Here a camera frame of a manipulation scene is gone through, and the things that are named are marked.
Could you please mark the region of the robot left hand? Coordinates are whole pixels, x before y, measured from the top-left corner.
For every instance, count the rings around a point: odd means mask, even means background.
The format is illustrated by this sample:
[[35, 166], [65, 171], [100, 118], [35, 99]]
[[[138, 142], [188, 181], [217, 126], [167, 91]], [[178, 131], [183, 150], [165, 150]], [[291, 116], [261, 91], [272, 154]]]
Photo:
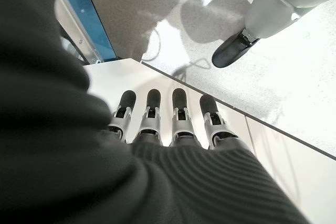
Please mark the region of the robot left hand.
[[122, 143], [54, 4], [1, 0], [1, 222], [307, 222], [240, 140]]

